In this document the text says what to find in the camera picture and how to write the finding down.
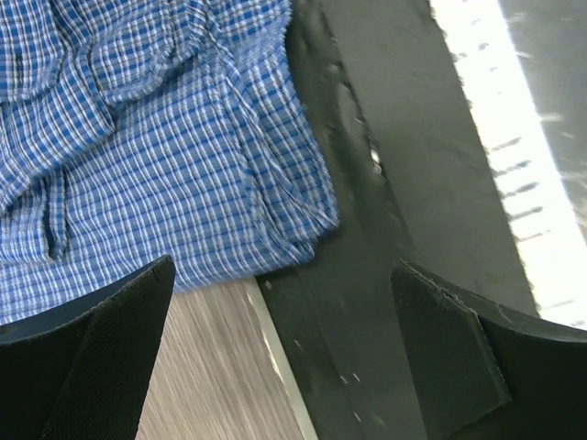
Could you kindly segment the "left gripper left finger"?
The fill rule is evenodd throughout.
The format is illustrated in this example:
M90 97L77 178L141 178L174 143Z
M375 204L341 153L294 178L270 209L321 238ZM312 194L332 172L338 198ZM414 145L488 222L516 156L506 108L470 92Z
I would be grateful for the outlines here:
M133 439L175 278L172 258L1 328L4 439Z

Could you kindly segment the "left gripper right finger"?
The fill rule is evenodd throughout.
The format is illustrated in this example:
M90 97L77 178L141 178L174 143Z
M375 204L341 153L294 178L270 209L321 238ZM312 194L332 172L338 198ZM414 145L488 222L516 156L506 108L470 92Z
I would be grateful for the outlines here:
M427 438L585 438L585 331L411 262L398 262L390 282Z

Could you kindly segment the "blue checked long sleeve shirt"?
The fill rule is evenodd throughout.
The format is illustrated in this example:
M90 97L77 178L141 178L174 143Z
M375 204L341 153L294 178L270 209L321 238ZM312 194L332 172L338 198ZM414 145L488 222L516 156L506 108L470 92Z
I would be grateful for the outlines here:
M1 320L168 255L174 289L306 263L339 224L289 1L1 4Z

